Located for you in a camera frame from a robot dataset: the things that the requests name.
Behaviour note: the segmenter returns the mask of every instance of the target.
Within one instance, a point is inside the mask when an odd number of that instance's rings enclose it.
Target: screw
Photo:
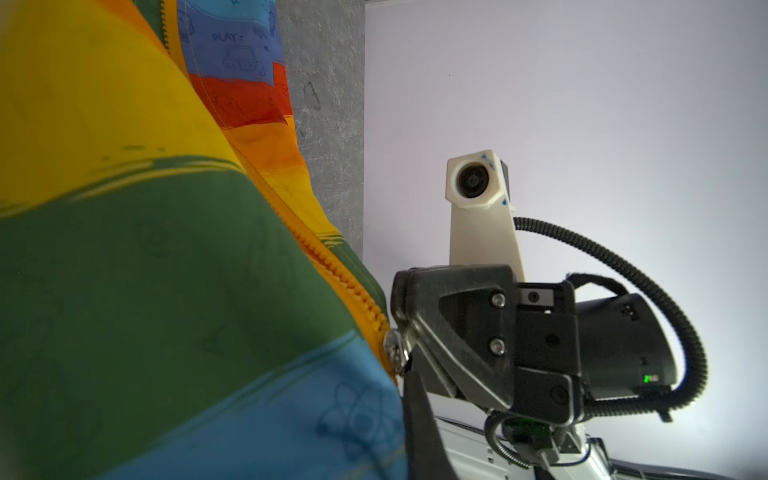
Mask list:
[[[629,317],[633,322],[637,321],[637,314],[635,313],[634,308],[632,308],[632,305],[624,305],[621,307],[621,314]]]
[[[549,396],[552,398],[552,401],[558,405],[568,404],[568,390],[560,385],[553,386],[552,390],[549,391]]]
[[[488,344],[488,347],[490,347],[491,353],[496,356],[502,356],[507,351],[507,346],[504,344],[504,340],[502,339],[491,340],[491,343]]]
[[[496,292],[493,295],[491,295],[491,305],[493,305],[496,308],[504,308],[504,305],[507,304],[507,297],[504,296],[504,293]]]
[[[384,351],[395,372],[401,373],[408,363],[408,352],[399,330],[391,329],[384,335]]]

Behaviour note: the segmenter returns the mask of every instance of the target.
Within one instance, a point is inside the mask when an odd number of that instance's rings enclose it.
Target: zipper teeth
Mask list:
[[[381,308],[376,305],[373,297],[370,296],[362,284],[357,281],[357,279],[346,269],[345,266],[343,266],[343,264],[341,264],[338,260],[335,261],[332,258],[332,252],[324,251],[328,250],[328,247],[326,247],[322,241],[314,238],[314,234],[312,234],[313,238],[310,238],[304,235],[302,232],[299,232],[298,229],[292,225],[293,222],[288,221],[286,216],[283,215],[281,208],[276,208],[275,203],[270,198],[267,198],[267,196],[265,196],[265,199],[267,203],[272,207],[272,210],[274,210],[277,213],[277,216],[283,221],[283,224],[286,225],[288,231],[290,231],[291,234],[302,245],[304,245],[310,252],[312,252],[318,263],[320,263],[326,270],[328,270],[328,272],[331,273],[331,275],[333,275],[336,280],[346,286],[350,293],[354,294],[354,296],[365,306],[366,311],[372,314],[371,320],[373,329],[380,333],[384,325],[389,325],[386,322],[386,318],[384,318]]]
[[[165,0],[160,0],[160,18],[163,21],[163,45],[165,45],[166,50],[170,50],[168,48],[168,27],[165,21]]]
[[[269,186],[258,172],[255,173],[256,178],[253,178],[252,180],[263,195],[264,200],[266,200],[270,207],[272,207],[272,210],[277,214],[288,231],[291,232],[296,241],[303,247],[303,250],[307,252],[317,264],[322,266],[330,275],[332,275],[333,278],[344,285],[347,291],[353,295],[358,303],[362,304],[361,306],[364,311],[368,313],[369,326],[378,336],[376,343],[381,347],[384,340],[383,335],[389,330],[389,322],[381,308],[376,305],[376,301],[346,266],[344,266],[340,260],[336,259],[333,252],[331,252],[320,239],[315,237],[315,234],[311,230],[309,233],[304,233],[300,228],[296,227],[296,225],[303,225],[301,220],[293,218],[295,214],[283,203],[283,200],[274,193],[272,187]],[[379,348],[378,351],[373,347],[372,349],[374,350],[374,354],[379,357],[379,361],[382,363],[384,369],[390,376],[392,376],[392,368],[389,366],[386,356],[382,356],[383,352],[381,351],[381,348]]]

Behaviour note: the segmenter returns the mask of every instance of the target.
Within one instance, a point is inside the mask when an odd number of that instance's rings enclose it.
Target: white backdrop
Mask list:
[[[591,434],[623,460],[768,478],[767,51],[759,0],[369,8],[366,264],[387,290],[397,270],[447,263],[445,162],[495,149],[519,215],[638,265],[707,348],[706,395],[674,423],[599,419]],[[608,273],[551,240],[520,242],[529,281]],[[454,402],[435,409],[482,421]]]

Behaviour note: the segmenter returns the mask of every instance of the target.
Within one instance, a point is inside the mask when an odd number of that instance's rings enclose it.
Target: gray marble wall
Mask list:
[[[331,223],[362,255],[363,0],[277,0],[299,149]]]

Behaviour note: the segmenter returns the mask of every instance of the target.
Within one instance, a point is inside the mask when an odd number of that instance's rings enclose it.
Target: cable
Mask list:
[[[553,463],[552,465],[549,465],[551,467],[575,467],[576,465],[581,465],[582,463],[589,460],[589,455],[592,454],[592,440],[587,440],[587,453],[584,454],[583,458],[578,459],[576,462],[569,462],[569,463]]]
[[[449,425],[453,425],[454,427],[459,427],[460,429],[467,430],[468,432],[476,433],[478,435],[485,435],[483,432],[483,429],[480,429],[478,427],[475,427],[473,425],[469,425],[468,423],[460,422],[459,420],[453,420],[453,419],[447,419],[446,417],[441,417],[440,415],[435,415],[435,418],[438,420],[442,420],[445,423],[448,423]],[[499,440],[506,442],[507,439],[505,439],[501,435],[496,435]]]
[[[592,442],[600,448],[598,450],[598,455],[601,457],[601,461],[603,462],[603,465],[605,465],[608,475],[613,478],[616,474],[616,467],[611,460],[611,456],[608,454],[608,448],[605,446],[605,442],[603,442],[603,439],[600,437],[590,437],[589,435],[587,435],[587,439],[589,442]]]
[[[523,460],[520,455],[517,454],[517,452],[513,452],[512,450],[503,446],[502,443],[498,440],[498,436],[496,436],[496,429],[498,426],[509,418],[511,418],[511,415],[509,415],[507,412],[494,411],[491,415],[489,415],[488,418],[485,419],[485,427],[483,428],[485,433],[485,441],[488,442],[493,451],[498,453],[504,460],[507,460],[508,462],[512,463],[513,465],[517,465],[520,468],[528,470],[531,467],[531,464]]]
[[[524,232],[538,233],[578,248],[632,282],[667,317],[683,346],[686,372],[683,381],[675,390],[653,398],[586,399],[584,412],[587,417],[635,415],[651,412],[659,412],[664,417],[664,414],[669,410],[682,409],[701,396],[707,384],[707,356],[694,326],[661,287],[616,253],[578,233],[552,223],[523,217],[515,217],[515,228]]]

